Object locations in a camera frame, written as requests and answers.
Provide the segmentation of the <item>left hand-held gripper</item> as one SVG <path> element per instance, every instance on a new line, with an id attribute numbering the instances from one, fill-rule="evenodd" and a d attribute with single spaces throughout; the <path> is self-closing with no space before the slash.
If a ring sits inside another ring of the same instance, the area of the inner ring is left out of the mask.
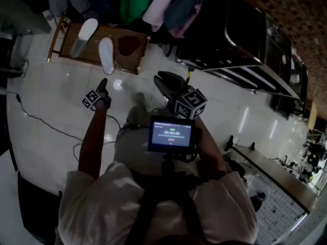
<path id="1" fill-rule="evenodd" d="M 106 89 L 107 78 L 104 78 L 95 90 L 91 90 L 82 99 L 82 104 L 85 108 L 92 111 L 105 109 L 108 110 L 111 106 L 111 98 Z"/>

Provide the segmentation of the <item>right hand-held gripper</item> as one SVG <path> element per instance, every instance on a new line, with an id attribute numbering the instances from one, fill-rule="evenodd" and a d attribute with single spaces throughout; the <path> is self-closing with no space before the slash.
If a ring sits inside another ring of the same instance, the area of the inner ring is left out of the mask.
<path id="1" fill-rule="evenodd" d="M 169 71 L 159 71 L 158 77 L 154 77 L 154 84 L 168 99 L 167 107 L 175 116 L 195 119 L 206 107 L 207 98 L 199 89 L 186 85 L 186 79 L 180 75 Z"/>

